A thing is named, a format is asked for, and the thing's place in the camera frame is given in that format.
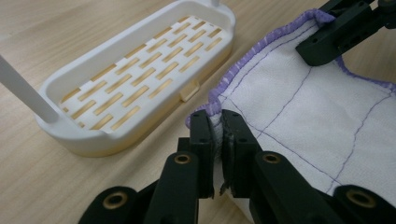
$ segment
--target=cloth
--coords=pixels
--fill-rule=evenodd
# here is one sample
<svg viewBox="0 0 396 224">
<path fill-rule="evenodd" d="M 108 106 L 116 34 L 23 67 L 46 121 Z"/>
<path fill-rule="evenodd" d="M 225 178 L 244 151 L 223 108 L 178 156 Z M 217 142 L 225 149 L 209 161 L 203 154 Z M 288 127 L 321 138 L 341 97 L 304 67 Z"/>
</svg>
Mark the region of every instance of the cloth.
<svg viewBox="0 0 396 224">
<path fill-rule="evenodd" d="M 221 109 L 235 111 L 263 150 L 288 158 L 313 188 L 332 195 L 338 186 L 358 185 L 395 206 L 396 85 L 354 75 L 341 58 L 311 67 L 295 50 L 332 20 L 312 9 L 274 30 L 197 110 L 206 110 L 219 143 Z M 249 217 L 248 200 L 235 201 Z"/>
</svg>

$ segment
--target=light wood surface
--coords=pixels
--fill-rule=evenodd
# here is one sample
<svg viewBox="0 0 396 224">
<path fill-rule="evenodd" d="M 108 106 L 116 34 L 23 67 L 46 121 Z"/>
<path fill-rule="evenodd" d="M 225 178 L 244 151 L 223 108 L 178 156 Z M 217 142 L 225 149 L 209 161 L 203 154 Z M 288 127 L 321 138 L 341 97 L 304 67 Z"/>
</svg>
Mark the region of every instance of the light wood surface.
<svg viewBox="0 0 396 224">
<path fill-rule="evenodd" d="M 62 66 L 171 0 L 0 0 L 0 54 L 38 89 Z M 77 223 L 93 198 L 122 185 L 140 190 L 156 180 L 194 108 L 226 70 L 255 43 L 314 0 L 222 0 L 235 14 L 233 52 L 187 103 L 135 147 L 90 159 L 70 153 L 45 134 L 33 113 L 0 85 L 0 223 Z M 345 55 L 355 73 L 396 82 L 396 32 L 380 30 Z M 227 197 L 200 201 L 199 223 L 248 223 Z"/>
</svg>

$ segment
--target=slotted basket bottom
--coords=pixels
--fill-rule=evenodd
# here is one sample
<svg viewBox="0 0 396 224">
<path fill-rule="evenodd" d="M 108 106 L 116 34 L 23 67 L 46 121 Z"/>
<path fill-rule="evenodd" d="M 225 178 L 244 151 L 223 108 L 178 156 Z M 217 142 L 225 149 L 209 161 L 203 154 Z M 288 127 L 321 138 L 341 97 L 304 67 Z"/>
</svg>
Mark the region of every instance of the slotted basket bottom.
<svg viewBox="0 0 396 224">
<path fill-rule="evenodd" d="M 112 133 L 186 76 L 226 35 L 207 21 L 184 17 L 66 94 L 59 106 L 80 128 Z"/>
</svg>

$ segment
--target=purple cloth edge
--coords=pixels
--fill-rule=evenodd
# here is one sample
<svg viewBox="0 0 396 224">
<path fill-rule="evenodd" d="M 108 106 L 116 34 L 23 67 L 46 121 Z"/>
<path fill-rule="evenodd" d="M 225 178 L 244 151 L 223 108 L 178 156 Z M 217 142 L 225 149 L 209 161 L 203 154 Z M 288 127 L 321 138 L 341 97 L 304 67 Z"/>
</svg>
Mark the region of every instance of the purple cloth edge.
<svg viewBox="0 0 396 224">
<path fill-rule="evenodd" d="M 205 105 L 199 106 L 195 111 L 204 109 L 206 114 L 209 117 L 212 117 L 216 114 L 221 113 L 221 102 L 219 100 L 219 96 L 225 92 L 228 88 L 230 83 L 233 81 L 233 78 L 238 74 L 241 68 L 243 68 L 258 52 L 266 48 L 268 45 L 279 39 L 284 35 L 289 35 L 299 27 L 301 27 L 307 21 L 313 20 L 317 22 L 318 26 L 320 27 L 324 23 L 328 23 L 334 20 L 334 17 L 319 10 L 319 9 L 309 9 L 301 14 L 296 20 L 292 21 L 291 23 L 279 27 L 266 35 L 263 39 L 261 39 L 257 44 L 255 44 L 238 62 L 236 62 L 233 66 L 229 68 L 226 74 L 221 78 L 220 83 L 214 89 L 209 92 L 208 103 Z M 361 77 L 350 72 L 342 57 L 338 57 L 336 60 L 337 65 L 342 69 L 344 73 L 351 77 L 360 78 L 366 81 L 373 82 L 383 88 L 390 89 L 391 91 L 396 91 L 396 84 L 386 82 L 386 81 L 379 81 L 375 79 L 370 79 L 367 77 Z M 186 126 L 190 128 L 190 116 L 186 118 Z"/>
</svg>

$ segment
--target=white cloth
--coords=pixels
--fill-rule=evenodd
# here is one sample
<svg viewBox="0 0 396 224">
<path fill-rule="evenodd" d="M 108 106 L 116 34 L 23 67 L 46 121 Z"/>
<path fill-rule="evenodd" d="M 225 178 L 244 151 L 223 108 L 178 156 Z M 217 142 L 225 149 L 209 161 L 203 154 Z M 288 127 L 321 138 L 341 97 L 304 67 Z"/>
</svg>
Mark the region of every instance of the white cloth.
<svg viewBox="0 0 396 224">
<path fill-rule="evenodd" d="M 287 157 L 315 189 L 358 185 L 395 206 L 396 86 L 350 73 L 341 58 L 311 67 L 295 50 L 331 20 L 313 9 L 274 30 L 198 109 L 206 109 L 219 140 L 221 109 L 240 113 L 262 149 Z M 248 200 L 238 204 L 249 216 Z"/>
</svg>

